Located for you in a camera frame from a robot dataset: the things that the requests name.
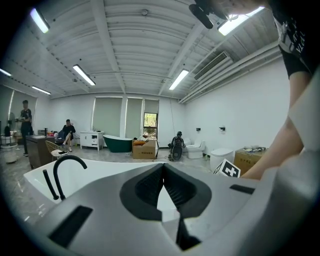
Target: bathtub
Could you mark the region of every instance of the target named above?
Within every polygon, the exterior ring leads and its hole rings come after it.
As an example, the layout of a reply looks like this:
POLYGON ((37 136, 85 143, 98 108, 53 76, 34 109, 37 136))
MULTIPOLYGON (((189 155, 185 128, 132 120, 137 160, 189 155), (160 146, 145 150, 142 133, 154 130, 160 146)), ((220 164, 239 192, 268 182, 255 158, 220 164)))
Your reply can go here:
POLYGON ((103 135, 103 139, 108 149, 113 153, 132 151, 132 138, 103 135))
MULTIPOLYGON (((128 163, 95 161, 88 159, 82 160, 87 165, 87 169, 83 169, 80 163, 74 160, 63 161, 58 167, 58 176, 61 188, 66 198, 95 180, 127 172, 135 168, 144 166, 152 167, 159 164, 159 162, 128 163)), ((43 214, 61 202, 60 198, 57 200, 53 199, 53 195, 49 190, 43 174, 43 170, 47 170, 53 189, 59 196, 53 174, 54 165, 55 161, 31 170, 23 175, 32 198, 38 207, 41 207, 43 214)), ((159 195, 157 208, 169 216, 176 215, 176 207, 164 187, 159 195)))

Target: window blind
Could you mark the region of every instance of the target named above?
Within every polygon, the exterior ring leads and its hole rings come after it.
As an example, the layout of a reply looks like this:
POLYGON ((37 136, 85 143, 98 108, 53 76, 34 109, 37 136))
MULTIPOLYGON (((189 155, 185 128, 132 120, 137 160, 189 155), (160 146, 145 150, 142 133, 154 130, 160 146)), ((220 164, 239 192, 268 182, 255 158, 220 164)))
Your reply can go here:
POLYGON ((159 100, 146 99, 144 101, 144 113, 158 113, 159 100))
POLYGON ((142 98, 128 98, 125 115, 125 137, 139 138, 141 135, 142 98))
POLYGON ((95 98, 92 125, 96 131, 107 135, 120 136, 122 97, 95 98))
POLYGON ((12 92, 14 90, 0 85, 0 121, 1 121, 1 131, 0 134, 4 133, 5 126, 7 126, 8 114, 9 114, 9 106, 10 100, 12 96, 12 92))

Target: green bathtub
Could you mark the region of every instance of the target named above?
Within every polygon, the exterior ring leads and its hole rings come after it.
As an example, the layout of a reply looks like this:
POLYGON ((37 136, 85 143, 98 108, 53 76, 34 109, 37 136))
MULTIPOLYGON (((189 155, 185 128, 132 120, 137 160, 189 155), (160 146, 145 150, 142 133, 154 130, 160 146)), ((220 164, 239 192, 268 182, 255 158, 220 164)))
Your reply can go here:
POLYGON ((132 151, 132 138, 121 138, 111 135, 103 135, 104 142, 113 153, 132 151))

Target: floor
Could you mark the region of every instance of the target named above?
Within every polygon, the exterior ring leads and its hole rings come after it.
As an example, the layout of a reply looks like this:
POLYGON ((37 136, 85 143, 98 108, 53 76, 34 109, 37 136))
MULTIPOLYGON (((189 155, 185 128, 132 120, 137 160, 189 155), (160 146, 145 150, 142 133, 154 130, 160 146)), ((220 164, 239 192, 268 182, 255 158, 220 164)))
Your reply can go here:
MULTIPOLYGON (((29 159, 23 156, 24 150, 15 151, 18 155, 18 160, 15 163, 7 164, 0 153, 0 171, 1 171, 1 190, 5 195, 11 211, 23 221, 34 224, 42 215, 41 206, 38 207, 29 193, 23 175, 31 171, 29 159)), ((112 153, 107 148, 99 152, 94 148, 74 147, 71 155, 78 156, 83 159, 106 161, 106 162, 125 162, 125 163, 140 163, 140 162, 169 162, 167 156, 168 149, 160 149, 158 159, 133 159, 130 153, 112 153)), ((182 156, 180 161, 170 162, 173 166, 183 167, 188 169, 196 168, 198 171, 209 172, 209 159, 188 159, 182 156)))

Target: toilet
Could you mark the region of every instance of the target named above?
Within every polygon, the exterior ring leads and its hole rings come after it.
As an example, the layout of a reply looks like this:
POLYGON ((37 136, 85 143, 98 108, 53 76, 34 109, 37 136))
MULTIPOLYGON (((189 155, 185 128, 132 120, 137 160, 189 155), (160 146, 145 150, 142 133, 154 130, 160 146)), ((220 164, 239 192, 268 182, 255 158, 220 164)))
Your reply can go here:
POLYGON ((231 163, 233 162, 233 153, 234 151, 229 148, 218 148, 210 153, 210 169, 214 171, 218 165, 224 160, 227 159, 231 163))
POLYGON ((205 147, 206 143, 202 141, 202 139, 197 139, 193 145, 187 145, 185 147, 187 157, 190 159, 202 158, 205 147))

